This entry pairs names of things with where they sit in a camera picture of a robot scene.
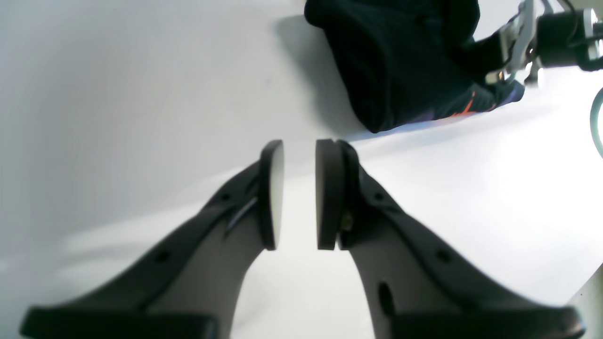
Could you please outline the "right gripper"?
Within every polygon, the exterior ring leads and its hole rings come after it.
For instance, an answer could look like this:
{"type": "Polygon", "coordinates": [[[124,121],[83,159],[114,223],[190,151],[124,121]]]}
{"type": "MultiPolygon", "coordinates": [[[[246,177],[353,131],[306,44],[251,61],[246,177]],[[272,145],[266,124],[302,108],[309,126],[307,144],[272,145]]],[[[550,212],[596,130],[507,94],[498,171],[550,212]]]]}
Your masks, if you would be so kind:
{"type": "Polygon", "coordinates": [[[526,72],[525,84],[537,86],[541,71],[579,67],[593,72],[602,68],[602,2],[586,0],[583,7],[562,0],[556,12],[549,0],[537,13],[534,0],[519,4],[518,13],[485,39],[485,83],[508,83],[526,72]]]}

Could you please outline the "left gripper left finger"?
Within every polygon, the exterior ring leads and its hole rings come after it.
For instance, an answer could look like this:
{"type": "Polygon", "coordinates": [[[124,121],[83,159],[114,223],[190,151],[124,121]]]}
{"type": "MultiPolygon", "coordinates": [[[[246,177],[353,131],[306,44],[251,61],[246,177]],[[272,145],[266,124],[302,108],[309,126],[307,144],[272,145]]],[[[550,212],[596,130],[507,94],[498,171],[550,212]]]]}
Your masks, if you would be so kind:
{"type": "Polygon", "coordinates": [[[228,339],[244,277],[277,249],[284,143],[228,180],[203,208],[96,290],[31,307],[28,339],[228,339]]]}

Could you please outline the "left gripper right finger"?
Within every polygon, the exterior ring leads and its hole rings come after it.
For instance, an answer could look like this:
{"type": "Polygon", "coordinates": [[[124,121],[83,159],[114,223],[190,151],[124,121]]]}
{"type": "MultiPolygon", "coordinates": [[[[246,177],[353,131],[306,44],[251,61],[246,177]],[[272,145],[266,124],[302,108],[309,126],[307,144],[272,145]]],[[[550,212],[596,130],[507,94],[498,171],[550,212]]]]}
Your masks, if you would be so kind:
{"type": "Polygon", "coordinates": [[[503,287],[408,215],[360,165],[353,146],[315,144],[319,250],[350,253],[377,339],[579,339],[575,307],[503,287]]]}

